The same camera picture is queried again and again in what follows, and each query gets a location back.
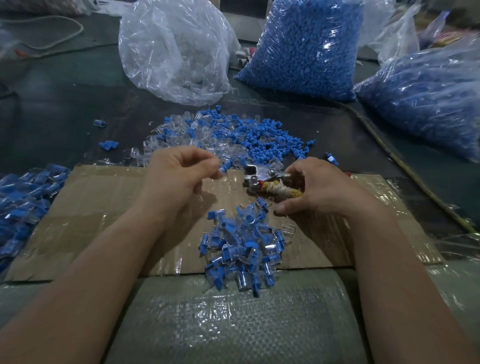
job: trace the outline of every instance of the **person's right hand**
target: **person's right hand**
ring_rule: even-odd
[[[305,192],[298,198],[279,203],[275,209],[279,215],[318,210],[350,217],[383,206],[375,196],[325,160],[312,157],[299,159],[285,172],[302,173]]]

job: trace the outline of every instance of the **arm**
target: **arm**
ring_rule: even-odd
[[[219,165],[194,147],[157,151],[134,206],[0,331],[0,362],[98,363],[153,244]]]
[[[305,193],[279,204],[277,213],[316,209],[348,221],[377,364],[480,363],[389,207],[325,161],[299,160],[286,172],[303,173]]]

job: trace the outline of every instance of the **cardboard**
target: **cardboard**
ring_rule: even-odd
[[[62,273],[76,256],[107,226],[123,214],[137,197],[146,170],[117,166],[80,165],[70,174],[48,214],[42,219],[26,248],[13,261],[6,280],[50,280]],[[405,205],[380,176],[356,175],[377,197],[397,211],[401,227],[425,263],[440,262],[439,253]],[[176,222],[153,247],[143,275],[203,273],[199,258],[203,232],[212,228],[207,212],[235,207],[255,200],[242,186],[243,172],[231,170],[219,181],[204,181],[196,195],[179,213]],[[268,224],[297,227],[292,244],[283,253],[280,268],[345,267],[354,265],[352,239],[343,218],[303,212],[290,217],[268,214]]]

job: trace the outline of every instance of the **work surface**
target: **work surface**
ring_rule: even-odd
[[[91,45],[92,40],[97,44],[116,41],[117,19],[104,16],[96,23],[92,19],[82,20],[91,25],[85,26],[87,39],[77,39],[72,49]],[[356,81],[375,71],[375,65],[358,65]],[[123,73],[116,47],[5,63],[0,79],[18,94],[0,100],[0,151],[4,156],[0,172],[23,173],[48,162],[73,167],[107,157],[122,161],[122,150],[140,147],[165,116],[196,110],[133,87]],[[231,84],[235,89],[219,102],[224,112],[281,120],[290,134],[317,139],[311,155],[321,157],[328,150],[343,170],[384,176],[431,236],[451,240],[463,233],[348,112],[327,101],[251,90],[236,81]],[[95,128],[93,119],[107,121],[108,127]],[[102,151],[98,142],[106,139],[119,141],[118,151]],[[473,257],[478,250],[472,246],[465,250],[462,244],[439,243],[451,261],[428,270],[478,346],[480,270],[475,259],[465,257],[466,250]],[[0,325],[41,286],[4,285]],[[127,304],[106,362],[149,363],[163,356],[184,363],[198,362],[202,356],[209,362],[255,363],[271,357],[290,363],[292,355],[302,363],[366,362],[368,346],[362,341],[356,288],[352,269],[289,272],[260,300],[234,287],[222,293],[206,291],[202,276],[143,279]]]

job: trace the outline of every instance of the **plastic wrapper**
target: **plastic wrapper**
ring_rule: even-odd
[[[395,12],[396,0],[364,0],[363,24],[358,46],[373,42]]]
[[[239,49],[208,0],[140,0],[120,22],[120,59],[133,84],[183,105],[213,104],[228,92],[229,58]]]
[[[420,50],[413,17],[420,5],[412,5],[403,15],[393,17],[389,25],[369,44],[378,53],[380,65]]]
[[[435,43],[435,39],[445,27],[445,23],[449,14],[449,11],[441,12],[440,15],[428,25],[427,29],[420,34],[419,44],[421,50],[427,49]]]
[[[40,15],[89,15],[97,10],[94,0],[0,0],[0,11]]]
[[[361,0],[276,0],[252,60],[236,79],[273,90],[352,101]]]
[[[480,39],[404,56],[355,91],[394,126],[480,160]]]

